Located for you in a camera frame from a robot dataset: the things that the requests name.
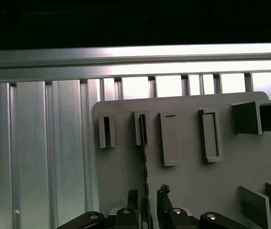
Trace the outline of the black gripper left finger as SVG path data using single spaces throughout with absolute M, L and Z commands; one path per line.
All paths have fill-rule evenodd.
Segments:
M 69 222 L 59 226 L 59 229 L 138 229 L 138 190 L 130 189 L 125 207 L 113 208 L 106 217 L 96 211 L 88 211 Z

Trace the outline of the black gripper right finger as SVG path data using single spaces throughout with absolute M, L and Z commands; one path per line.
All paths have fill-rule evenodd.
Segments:
M 173 207 L 168 185 L 157 191 L 157 219 L 161 229 L 245 229 L 246 226 L 216 212 L 206 212 L 195 218 L 182 208 Z

